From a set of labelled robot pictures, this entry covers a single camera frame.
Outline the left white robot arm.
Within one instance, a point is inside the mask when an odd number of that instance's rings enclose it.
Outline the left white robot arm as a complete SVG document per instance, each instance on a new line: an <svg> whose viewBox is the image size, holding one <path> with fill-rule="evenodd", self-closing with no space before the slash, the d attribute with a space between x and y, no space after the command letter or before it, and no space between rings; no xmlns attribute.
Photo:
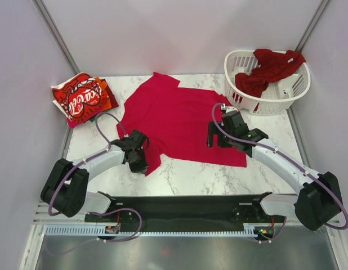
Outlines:
<svg viewBox="0 0 348 270"><path fill-rule="evenodd" d="M103 220L112 221L117 207L111 198L87 191L89 181L110 168L128 164L132 173L145 174L149 167L145 150L149 139L142 133L115 139L102 150L76 161L58 160L41 191L41 200L48 204L48 215L63 214L71 218L85 209L97 213Z"/></svg>

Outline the bright red t-shirt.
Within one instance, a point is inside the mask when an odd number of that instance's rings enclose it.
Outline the bright red t-shirt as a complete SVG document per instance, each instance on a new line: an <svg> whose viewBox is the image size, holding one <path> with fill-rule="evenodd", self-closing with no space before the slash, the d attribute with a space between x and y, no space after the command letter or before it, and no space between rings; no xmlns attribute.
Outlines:
<svg viewBox="0 0 348 270"><path fill-rule="evenodd" d="M180 160L231 167L246 167L245 153L235 148L208 147L208 124L219 119L217 103L227 98L212 90L183 88L179 80L160 73L141 84L124 103L124 116L117 131L138 130L149 138L145 150L148 176L161 165L162 154Z"/></svg>

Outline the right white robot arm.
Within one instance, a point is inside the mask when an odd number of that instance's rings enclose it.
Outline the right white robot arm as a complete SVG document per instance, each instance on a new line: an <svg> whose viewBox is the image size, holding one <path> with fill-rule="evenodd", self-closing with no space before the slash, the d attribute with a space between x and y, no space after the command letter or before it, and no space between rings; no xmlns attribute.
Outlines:
<svg viewBox="0 0 348 270"><path fill-rule="evenodd" d="M294 190L285 195L266 192L252 207L257 221L265 221L271 215L296 218L311 231L323 225L337 230L348 228L348 213L341 199L338 180L330 172L321 174L303 165L281 150L260 129L249 130L245 124L239 127L240 136L224 130L221 122L209 122L208 147L213 147L214 136L218 146L233 147L261 162L276 173Z"/></svg>

